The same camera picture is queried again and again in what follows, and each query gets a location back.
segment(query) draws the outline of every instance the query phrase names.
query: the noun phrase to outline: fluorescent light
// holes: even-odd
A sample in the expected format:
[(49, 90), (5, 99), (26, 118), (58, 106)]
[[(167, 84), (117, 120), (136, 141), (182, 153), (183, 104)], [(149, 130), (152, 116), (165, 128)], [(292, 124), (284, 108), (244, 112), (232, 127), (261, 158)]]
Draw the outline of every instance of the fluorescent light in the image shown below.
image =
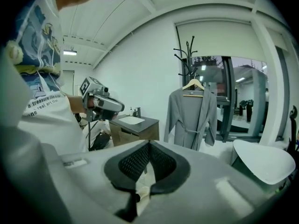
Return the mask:
[(77, 52), (73, 50), (64, 50), (64, 55), (76, 56)]
[(245, 78), (244, 78), (244, 77), (242, 77), (242, 78), (240, 78), (240, 79), (236, 80), (236, 82), (240, 82), (240, 81), (242, 81), (242, 80), (245, 80)]

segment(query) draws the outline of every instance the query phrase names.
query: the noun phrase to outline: sink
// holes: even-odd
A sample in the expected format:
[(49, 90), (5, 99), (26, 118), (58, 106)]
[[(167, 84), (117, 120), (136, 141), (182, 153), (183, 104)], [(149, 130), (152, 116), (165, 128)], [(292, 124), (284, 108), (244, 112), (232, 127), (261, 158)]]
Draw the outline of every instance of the sink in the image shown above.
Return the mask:
[(133, 116), (128, 116), (128, 117), (124, 117), (122, 119), (119, 119), (119, 121), (127, 123), (129, 125), (137, 125), (137, 124), (143, 122), (144, 119), (133, 117)]

